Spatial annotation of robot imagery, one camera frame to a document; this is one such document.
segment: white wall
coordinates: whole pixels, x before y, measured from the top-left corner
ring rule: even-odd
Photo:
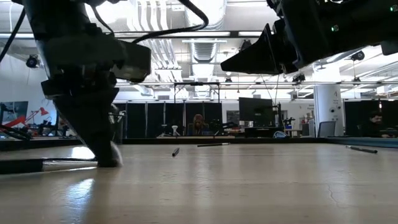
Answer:
[[[7,55],[0,63],[0,102],[28,101],[27,116],[40,107],[49,112],[45,116],[37,114],[34,117],[36,124],[49,120],[49,117],[55,123],[57,112],[52,101],[45,99],[40,85],[46,79],[44,70],[30,69],[25,62]]]
[[[281,101],[281,109],[287,111],[288,117],[293,117],[296,121],[292,122],[293,128],[299,128],[300,118],[303,118],[305,114],[311,113],[314,110],[313,101]],[[239,110],[239,102],[223,102],[223,122],[226,120],[227,111]]]

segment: ceiling light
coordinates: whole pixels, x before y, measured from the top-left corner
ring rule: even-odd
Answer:
[[[260,37],[261,31],[241,31],[238,32],[238,36],[253,36],[253,37]]]
[[[228,37],[231,33],[225,31],[195,31],[167,34],[164,37]]]
[[[198,39],[191,39],[191,40],[182,40],[184,44],[194,44],[194,43],[200,43],[200,44],[216,44],[216,43],[227,43],[226,40],[198,40]]]
[[[10,38],[11,34],[0,34],[0,38],[2,39],[6,39],[6,38]],[[34,39],[33,34],[17,34],[15,36],[15,39]]]
[[[268,6],[265,1],[230,1],[228,6],[231,7],[264,7],[264,9]]]

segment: office chair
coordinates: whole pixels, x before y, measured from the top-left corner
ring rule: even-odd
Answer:
[[[334,137],[336,121],[324,121],[319,123],[317,138]]]

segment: poster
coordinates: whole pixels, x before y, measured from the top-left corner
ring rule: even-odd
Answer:
[[[28,101],[0,102],[2,122],[10,122],[27,114]]]

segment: person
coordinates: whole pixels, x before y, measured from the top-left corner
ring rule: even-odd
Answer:
[[[382,118],[383,117],[380,112],[372,112],[369,115],[369,119],[361,127],[362,137],[392,138],[392,136],[388,134],[381,133],[381,130],[386,129],[382,123]]]
[[[188,135],[190,136],[202,136],[204,132],[208,131],[208,125],[205,124],[203,116],[196,114],[193,117],[192,130],[188,130]]]

